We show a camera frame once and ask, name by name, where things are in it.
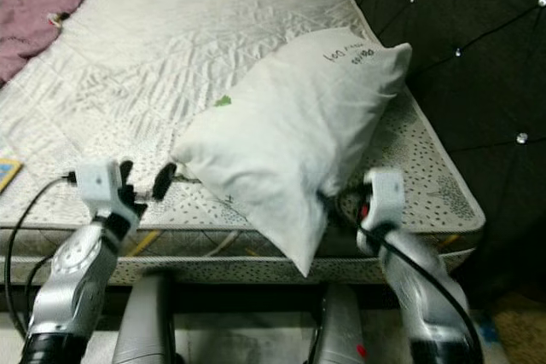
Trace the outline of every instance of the headboard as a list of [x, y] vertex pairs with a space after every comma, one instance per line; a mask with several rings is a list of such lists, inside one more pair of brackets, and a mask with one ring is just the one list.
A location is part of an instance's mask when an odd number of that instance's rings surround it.
[[413, 46], [409, 89], [488, 219], [467, 280], [491, 286], [546, 212], [546, 0], [356, 1], [385, 46]]

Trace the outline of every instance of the white mattress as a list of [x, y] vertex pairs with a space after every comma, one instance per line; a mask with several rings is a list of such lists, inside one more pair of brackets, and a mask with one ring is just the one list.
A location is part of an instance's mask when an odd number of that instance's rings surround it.
[[[48, 181], [89, 156], [131, 159], [149, 188], [177, 133], [259, 59], [300, 34], [352, 26], [375, 39], [352, 0], [85, 0], [62, 34], [0, 90], [0, 157], [24, 169], [0, 194], [15, 225]], [[363, 160], [405, 172], [404, 224], [419, 233], [475, 232], [484, 215], [409, 94], [388, 108]], [[26, 220], [36, 229], [88, 222], [58, 185]], [[252, 229], [200, 184], [176, 182], [142, 229]]]

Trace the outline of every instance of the bed frame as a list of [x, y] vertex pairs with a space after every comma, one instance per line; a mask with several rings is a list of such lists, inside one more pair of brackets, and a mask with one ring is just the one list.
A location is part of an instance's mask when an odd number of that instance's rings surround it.
[[413, 46], [408, 86], [487, 216], [467, 289], [489, 297], [545, 266], [539, 247], [512, 250], [545, 228], [546, 0], [356, 1], [386, 46]]

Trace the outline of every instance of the bed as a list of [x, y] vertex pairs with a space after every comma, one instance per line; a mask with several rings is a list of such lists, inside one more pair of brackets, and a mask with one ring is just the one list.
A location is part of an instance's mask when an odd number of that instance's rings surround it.
[[[39, 188], [82, 158], [131, 159], [131, 181], [150, 188], [177, 130], [256, 61], [300, 34], [342, 26], [377, 41], [353, 0], [85, 0], [49, 49], [0, 90], [0, 158], [24, 163], [0, 195], [0, 241]], [[458, 266], [485, 217], [407, 90], [387, 108], [351, 184], [377, 165], [404, 171], [404, 226], [438, 247], [449, 269]], [[13, 281], [24, 282], [88, 220], [73, 188], [52, 188], [18, 233]], [[154, 268], [206, 283], [383, 281], [376, 260], [358, 253], [355, 233], [334, 221], [304, 278], [229, 204], [182, 180], [150, 206], [122, 253], [137, 256], [120, 258], [115, 285]], [[42, 271], [37, 281], [45, 278]]]

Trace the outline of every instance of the pillowcase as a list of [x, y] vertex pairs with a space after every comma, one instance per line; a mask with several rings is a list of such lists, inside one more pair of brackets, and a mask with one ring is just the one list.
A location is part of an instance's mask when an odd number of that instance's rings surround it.
[[346, 28], [295, 38], [194, 117], [172, 157], [307, 276], [336, 195], [402, 88], [411, 47]]

